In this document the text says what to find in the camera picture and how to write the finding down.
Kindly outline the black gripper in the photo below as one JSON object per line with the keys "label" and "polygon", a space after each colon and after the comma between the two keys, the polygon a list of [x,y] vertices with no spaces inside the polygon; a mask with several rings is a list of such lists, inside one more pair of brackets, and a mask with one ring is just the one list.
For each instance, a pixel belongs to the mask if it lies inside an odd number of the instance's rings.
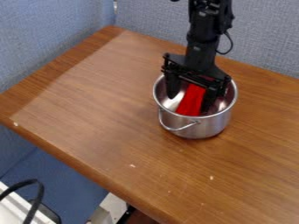
{"label": "black gripper", "polygon": [[180,91],[182,81],[206,89],[200,105],[200,113],[206,114],[216,99],[222,97],[229,75],[217,68],[214,58],[218,41],[189,43],[185,54],[165,53],[162,55],[162,76],[165,93],[172,99]]}

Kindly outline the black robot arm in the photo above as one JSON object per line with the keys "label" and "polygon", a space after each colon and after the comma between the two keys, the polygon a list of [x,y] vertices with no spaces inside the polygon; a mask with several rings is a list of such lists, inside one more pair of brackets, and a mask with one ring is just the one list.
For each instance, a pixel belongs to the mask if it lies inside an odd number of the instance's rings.
{"label": "black robot arm", "polygon": [[184,55],[162,55],[165,93],[172,99],[186,83],[184,96],[174,112],[201,116],[226,92],[230,77],[214,64],[216,54],[232,50],[228,29],[232,27],[232,0],[188,0],[189,30]]}

